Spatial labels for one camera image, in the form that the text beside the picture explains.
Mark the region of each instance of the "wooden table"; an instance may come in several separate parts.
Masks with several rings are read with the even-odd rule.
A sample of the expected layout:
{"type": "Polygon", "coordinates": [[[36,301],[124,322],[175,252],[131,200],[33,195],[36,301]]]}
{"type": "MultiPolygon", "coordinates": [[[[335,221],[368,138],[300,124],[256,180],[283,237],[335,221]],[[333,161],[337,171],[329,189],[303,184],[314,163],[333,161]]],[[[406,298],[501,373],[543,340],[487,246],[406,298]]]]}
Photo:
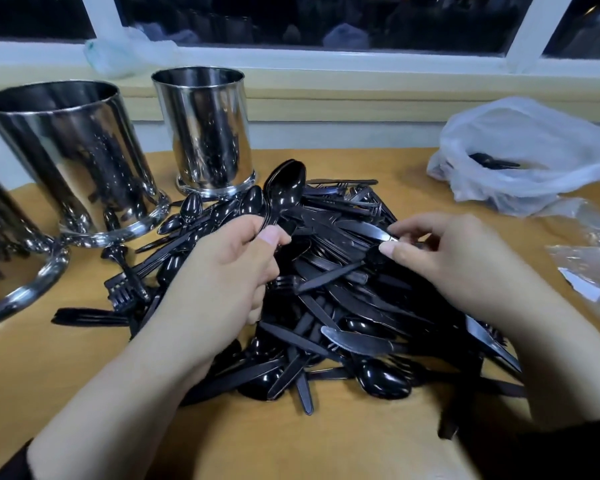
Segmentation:
{"type": "MultiPolygon", "coordinates": [[[[552,286],[600,330],[589,311],[556,270],[547,244],[583,244],[575,225],[558,219],[501,216],[480,203],[455,203],[446,183],[425,174],[433,149],[267,150],[254,152],[260,181],[280,162],[305,162],[308,178],[377,178],[382,199],[398,218],[429,210],[472,212],[500,231],[552,286]]],[[[169,152],[150,163],[159,186],[179,198],[169,152]]],[[[579,195],[600,206],[600,184],[579,195]]],[[[34,184],[13,192],[40,227],[54,231],[54,217],[34,184]]],[[[132,243],[138,247],[154,234],[132,243]]],[[[102,282],[118,268],[99,250],[73,249],[58,284],[26,310],[0,324],[0,465],[58,412],[80,387],[124,348],[121,328],[51,325],[61,306],[109,308],[102,282]]],[[[493,364],[484,374],[504,378],[493,364]]],[[[436,429],[452,389],[424,387],[402,401],[362,393],[355,381],[312,384],[316,412],[302,414],[295,397],[259,403],[236,393],[178,412],[149,478],[188,479],[467,479],[508,477],[510,443],[528,429],[523,399],[479,395],[476,431],[458,440],[438,439],[436,429]]]]}

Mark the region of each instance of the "window frame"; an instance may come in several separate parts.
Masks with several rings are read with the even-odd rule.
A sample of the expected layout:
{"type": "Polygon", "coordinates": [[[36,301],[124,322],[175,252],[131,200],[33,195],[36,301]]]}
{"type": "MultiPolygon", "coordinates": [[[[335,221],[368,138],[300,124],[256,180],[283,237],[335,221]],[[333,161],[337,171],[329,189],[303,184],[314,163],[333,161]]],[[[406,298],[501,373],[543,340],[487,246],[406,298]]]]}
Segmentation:
{"type": "MultiPolygon", "coordinates": [[[[600,121],[600,60],[542,55],[571,1],[533,0],[504,56],[234,47],[178,47],[177,56],[243,70],[256,121],[445,121],[509,95],[600,121]]],[[[83,3],[97,38],[124,37],[114,0],[83,3]]],[[[162,119],[149,73],[112,81],[134,120],[162,119]]],[[[83,44],[0,41],[0,88],[57,79],[103,77],[83,44]]]]}

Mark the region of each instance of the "dark sleeve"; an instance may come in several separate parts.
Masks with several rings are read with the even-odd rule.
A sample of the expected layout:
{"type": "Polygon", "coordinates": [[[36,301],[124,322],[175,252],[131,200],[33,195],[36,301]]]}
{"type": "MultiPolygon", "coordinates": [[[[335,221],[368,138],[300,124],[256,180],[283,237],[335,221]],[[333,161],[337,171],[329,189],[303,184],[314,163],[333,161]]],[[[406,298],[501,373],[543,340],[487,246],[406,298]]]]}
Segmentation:
{"type": "Polygon", "coordinates": [[[0,469],[0,480],[33,480],[29,462],[27,461],[27,451],[33,440],[24,444],[18,452],[8,460],[0,469]]]}
{"type": "Polygon", "coordinates": [[[524,478],[600,480],[600,421],[520,438],[524,478]]]}

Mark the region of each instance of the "left hand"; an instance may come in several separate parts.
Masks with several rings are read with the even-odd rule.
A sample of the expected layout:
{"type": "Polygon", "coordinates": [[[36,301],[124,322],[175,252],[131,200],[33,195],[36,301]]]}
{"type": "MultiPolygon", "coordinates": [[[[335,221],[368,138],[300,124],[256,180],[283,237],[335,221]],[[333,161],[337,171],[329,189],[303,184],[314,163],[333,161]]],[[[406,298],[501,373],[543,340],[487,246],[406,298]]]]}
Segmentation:
{"type": "Polygon", "coordinates": [[[261,217],[241,216],[200,239],[130,344],[140,347],[152,370],[188,378],[191,386],[247,323],[257,321],[265,284],[280,272],[273,254],[291,241],[278,226],[256,236],[261,225],[261,217]]]}

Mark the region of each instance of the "stainless steel cylinder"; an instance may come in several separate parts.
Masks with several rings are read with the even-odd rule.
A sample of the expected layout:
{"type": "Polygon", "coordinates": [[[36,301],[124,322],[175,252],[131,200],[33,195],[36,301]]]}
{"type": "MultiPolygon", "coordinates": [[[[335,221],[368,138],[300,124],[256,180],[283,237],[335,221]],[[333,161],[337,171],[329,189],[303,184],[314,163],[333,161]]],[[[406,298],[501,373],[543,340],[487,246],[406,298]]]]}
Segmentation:
{"type": "Polygon", "coordinates": [[[66,242],[128,241],[169,212],[113,84],[66,80],[0,91],[0,135],[58,211],[66,242]]]}
{"type": "Polygon", "coordinates": [[[42,234],[0,185],[0,321],[49,290],[68,264],[68,250],[42,234]]]}
{"type": "Polygon", "coordinates": [[[152,75],[180,172],[176,184],[219,198],[248,189],[251,162],[244,74],[215,67],[179,67],[152,75]]]}

